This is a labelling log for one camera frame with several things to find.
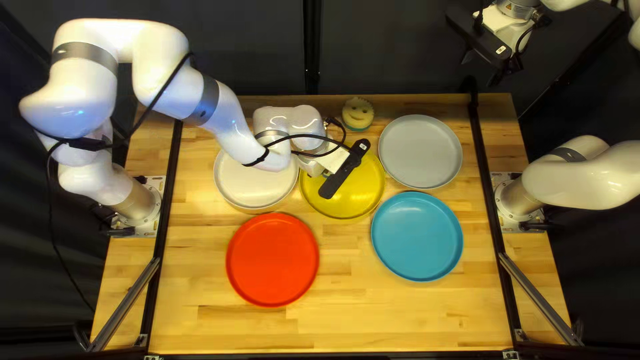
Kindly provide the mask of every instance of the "orange plate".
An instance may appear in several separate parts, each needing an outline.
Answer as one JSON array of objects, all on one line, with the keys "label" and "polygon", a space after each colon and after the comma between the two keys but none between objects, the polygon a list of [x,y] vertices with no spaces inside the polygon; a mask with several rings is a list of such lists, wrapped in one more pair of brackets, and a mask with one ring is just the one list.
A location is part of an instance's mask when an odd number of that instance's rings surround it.
[{"label": "orange plate", "polygon": [[319,253],[311,230],[290,215],[252,218],[227,248],[227,277],[248,302],[264,307],[298,300],[316,278]]}]

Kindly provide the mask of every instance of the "yellow sponge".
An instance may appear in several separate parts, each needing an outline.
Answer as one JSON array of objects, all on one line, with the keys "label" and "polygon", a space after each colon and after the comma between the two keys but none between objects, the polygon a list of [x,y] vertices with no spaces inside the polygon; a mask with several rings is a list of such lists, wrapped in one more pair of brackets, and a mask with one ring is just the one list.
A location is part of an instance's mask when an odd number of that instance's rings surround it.
[{"label": "yellow sponge", "polygon": [[365,131],[373,122],[373,106],[361,97],[347,100],[342,107],[342,120],[353,131]]}]

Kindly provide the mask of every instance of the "wooden table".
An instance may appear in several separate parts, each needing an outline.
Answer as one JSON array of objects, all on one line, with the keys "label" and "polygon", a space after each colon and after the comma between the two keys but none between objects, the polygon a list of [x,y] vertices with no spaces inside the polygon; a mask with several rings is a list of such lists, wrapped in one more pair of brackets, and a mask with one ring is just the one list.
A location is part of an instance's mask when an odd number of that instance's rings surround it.
[{"label": "wooden table", "polygon": [[[240,97],[245,115],[261,106],[310,104],[323,116],[340,115],[352,95]],[[489,232],[469,126],[468,96],[364,95],[376,109],[371,128],[348,133],[367,137],[377,151],[383,128],[401,115],[420,113],[444,121],[463,148],[463,166],[447,186],[426,191],[456,214],[465,246],[458,266],[435,282],[405,281],[376,257],[369,237],[373,213],[336,220],[314,211],[296,189],[278,211],[313,230],[321,253],[308,293],[280,309],[247,304],[229,284],[225,251],[236,229],[252,215],[229,206],[213,182],[220,147],[212,134],[185,126],[149,350],[158,354],[266,352],[361,352],[501,350],[510,347],[504,301]],[[527,164],[509,94],[481,94],[479,114],[492,171],[519,171]],[[163,174],[170,150],[171,119],[156,116],[131,140],[127,169],[133,175]],[[386,177],[383,201],[408,190]],[[505,234],[509,256],[568,321],[546,234]],[[154,242],[112,239],[104,270],[93,336],[149,261]],[[522,327],[530,338],[561,340],[515,284]],[[141,297],[109,348],[128,347],[140,330]]]}]

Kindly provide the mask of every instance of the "blue plate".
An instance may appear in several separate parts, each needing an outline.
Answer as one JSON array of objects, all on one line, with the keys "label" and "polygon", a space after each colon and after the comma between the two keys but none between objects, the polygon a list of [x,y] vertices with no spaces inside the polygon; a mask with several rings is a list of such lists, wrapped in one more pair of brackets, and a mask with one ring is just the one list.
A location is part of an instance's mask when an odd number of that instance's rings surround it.
[{"label": "blue plate", "polygon": [[373,217],[371,240],[389,270],[418,282],[451,272],[463,247],[453,211],[421,192],[404,192],[385,201]]}]

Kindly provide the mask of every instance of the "plate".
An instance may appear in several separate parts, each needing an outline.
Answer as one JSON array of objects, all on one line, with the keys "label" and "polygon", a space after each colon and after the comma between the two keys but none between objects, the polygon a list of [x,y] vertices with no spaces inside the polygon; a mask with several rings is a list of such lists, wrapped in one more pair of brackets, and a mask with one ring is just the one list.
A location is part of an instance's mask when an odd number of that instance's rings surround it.
[{"label": "plate", "polygon": [[284,199],[298,180],[298,162],[291,157],[280,172],[246,167],[224,150],[213,165],[214,182],[227,202],[245,210],[267,209]]},{"label": "plate", "polygon": [[380,135],[378,154],[391,177],[416,189],[445,185],[462,166],[462,146],[456,134],[427,115],[393,120]]},{"label": "plate", "polygon": [[319,253],[311,230],[290,215],[252,218],[227,248],[227,277],[246,301],[280,307],[298,300],[316,278]]},{"label": "plate", "polygon": [[442,201],[404,192],[385,201],[371,223],[380,261],[396,275],[417,282],[447,275],[462,255],[460,223]]},{"label": "plate", "polygon": [[325,180],[323,176],[309,177],[300,171],[300,191],[312,208],[332,218],[350,219],[368,214],[376,208],[385,191],[385,170],[371,149],[331,199],[318,195]]}]

